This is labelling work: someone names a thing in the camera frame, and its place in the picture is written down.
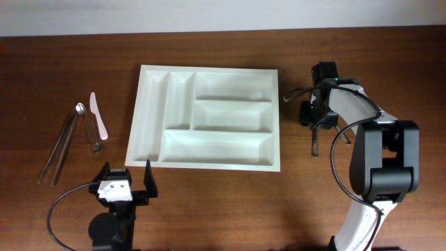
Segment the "silver tablespoon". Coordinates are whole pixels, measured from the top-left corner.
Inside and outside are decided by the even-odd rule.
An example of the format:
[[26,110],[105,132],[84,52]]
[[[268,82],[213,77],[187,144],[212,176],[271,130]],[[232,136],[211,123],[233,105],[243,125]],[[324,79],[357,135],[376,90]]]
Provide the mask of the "silver tablespoon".
[[312,129],[312,157],[318,157],[318,129]]

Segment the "silver fork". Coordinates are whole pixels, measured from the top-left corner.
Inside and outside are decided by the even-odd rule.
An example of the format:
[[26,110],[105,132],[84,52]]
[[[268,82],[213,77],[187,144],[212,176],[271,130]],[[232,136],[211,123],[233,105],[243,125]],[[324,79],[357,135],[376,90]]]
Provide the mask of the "silver fork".
[[[335,129],[337,132],[341,132],[341,128],[339,127],[339,125],[336,125]],[[351,145],[351,140],[348,138],[348,136],[346,134],[343,134],[341,136],[341,139],[345,143],[345,145]]]

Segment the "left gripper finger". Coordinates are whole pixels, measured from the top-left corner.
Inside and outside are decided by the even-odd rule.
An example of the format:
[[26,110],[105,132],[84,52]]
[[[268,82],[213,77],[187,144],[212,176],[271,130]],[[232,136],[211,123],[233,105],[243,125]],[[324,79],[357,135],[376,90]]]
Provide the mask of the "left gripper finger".
[[110,164],[106,162],[99,173],[92,180],[93,183],[100,183],[101,181],[105,181],[109,176]]
[[157,186],[155,183],[155,179],[153,177],[150,160],[146,161],[146,167],[145,167],[145,173],[144,173],[144,185],[146,187],[146,192],[147,192],[148,198],[157,198],[158,197],[158,189],[157,189]]

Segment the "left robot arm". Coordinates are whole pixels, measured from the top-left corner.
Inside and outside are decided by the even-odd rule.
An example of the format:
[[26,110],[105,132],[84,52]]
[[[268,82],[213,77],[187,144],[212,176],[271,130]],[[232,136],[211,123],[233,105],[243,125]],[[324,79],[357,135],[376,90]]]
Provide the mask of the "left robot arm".
[[93,250],[131,250],[134,237],[136,208],[148,206],[150,198],[158,197],[151,162],[146,161],[144,190],[131,188],[129,169],[112,169],[107,162],[92,180],[89,192],[108,209],[96,215],[89,224]]

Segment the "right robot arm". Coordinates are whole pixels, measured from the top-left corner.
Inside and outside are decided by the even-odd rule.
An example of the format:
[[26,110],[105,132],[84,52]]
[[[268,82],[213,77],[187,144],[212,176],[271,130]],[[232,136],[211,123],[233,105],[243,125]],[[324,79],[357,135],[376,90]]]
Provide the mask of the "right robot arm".
[[[299,122],[312,131],[314,157],[318,155],[318,130],[337,130],[330,147],[330,168],[338,186],[352,200],[328,249],[371,250],[387,215],[419,185],[420,129],[414,121],[386,113],[356,79],[341,78],[333,61],[312,67],[312,84],[302,90],[312,98],[302,102]],[[350,189],[341,182],[335,167],[337,142],[349,142],[348,130],[355,134]]]

